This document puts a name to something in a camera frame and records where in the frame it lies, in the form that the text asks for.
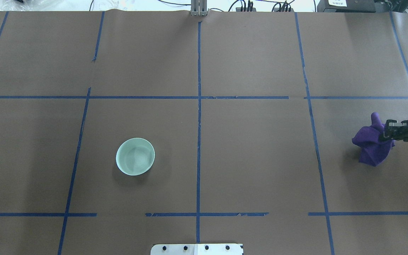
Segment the crumpled clear plastic wrap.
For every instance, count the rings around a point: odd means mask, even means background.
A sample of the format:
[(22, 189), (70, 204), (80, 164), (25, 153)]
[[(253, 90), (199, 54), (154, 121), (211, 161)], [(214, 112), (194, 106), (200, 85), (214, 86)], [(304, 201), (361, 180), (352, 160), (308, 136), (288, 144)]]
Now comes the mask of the crumpled clear plastic wrap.
[(0, 11), (48, 11), (63, 0), (2, 0)]

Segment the black computer box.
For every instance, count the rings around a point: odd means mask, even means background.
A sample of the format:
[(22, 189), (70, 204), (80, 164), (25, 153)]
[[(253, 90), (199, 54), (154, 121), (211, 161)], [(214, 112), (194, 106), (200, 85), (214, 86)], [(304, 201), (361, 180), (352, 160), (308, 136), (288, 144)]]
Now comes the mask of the black computer box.
[(375, 13), (374, 0), (320, 0), (317, 12)]

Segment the aluminium frame post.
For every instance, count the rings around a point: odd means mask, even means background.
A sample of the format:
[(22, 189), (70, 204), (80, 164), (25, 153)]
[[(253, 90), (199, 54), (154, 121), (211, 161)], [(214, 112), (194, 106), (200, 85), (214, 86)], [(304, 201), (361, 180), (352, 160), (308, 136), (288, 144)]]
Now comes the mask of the aluminium frame post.
[(207, 0), (191, 0), (191, 16), (207, 16)]

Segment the mint green bowl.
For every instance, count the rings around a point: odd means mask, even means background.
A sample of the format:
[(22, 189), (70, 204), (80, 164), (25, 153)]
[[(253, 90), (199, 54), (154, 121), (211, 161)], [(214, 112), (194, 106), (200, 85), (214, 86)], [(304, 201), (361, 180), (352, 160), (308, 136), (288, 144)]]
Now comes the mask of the mint green bowl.
[(144, 138), (131, 138), (123, 142), (115, 155), (118, 169), (128, 176), (148, 172), (155, 160), (153, 145)]

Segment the purple cloth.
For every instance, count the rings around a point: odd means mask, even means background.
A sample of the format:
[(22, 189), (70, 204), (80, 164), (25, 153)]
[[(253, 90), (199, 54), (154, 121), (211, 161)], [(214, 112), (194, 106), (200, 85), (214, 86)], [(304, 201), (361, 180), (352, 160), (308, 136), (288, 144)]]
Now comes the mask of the purple cloth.
[(377, 112), (373, 112), (370, 119), (371, 125), (363, 126), (352, 138), (352, 143), (361, 148), (358, 161), (376, 167), (388, 157), (395, 147), (395, 140), (380, 140), (384, 134), (384, 123)]

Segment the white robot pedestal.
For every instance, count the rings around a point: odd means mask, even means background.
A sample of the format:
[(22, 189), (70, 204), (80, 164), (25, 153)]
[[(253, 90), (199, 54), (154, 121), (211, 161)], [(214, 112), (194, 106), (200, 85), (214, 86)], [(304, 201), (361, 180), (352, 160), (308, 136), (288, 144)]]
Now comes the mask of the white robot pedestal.
[(243, 255), (243, 244), (157, 244), (153, 245), (151, 255)]

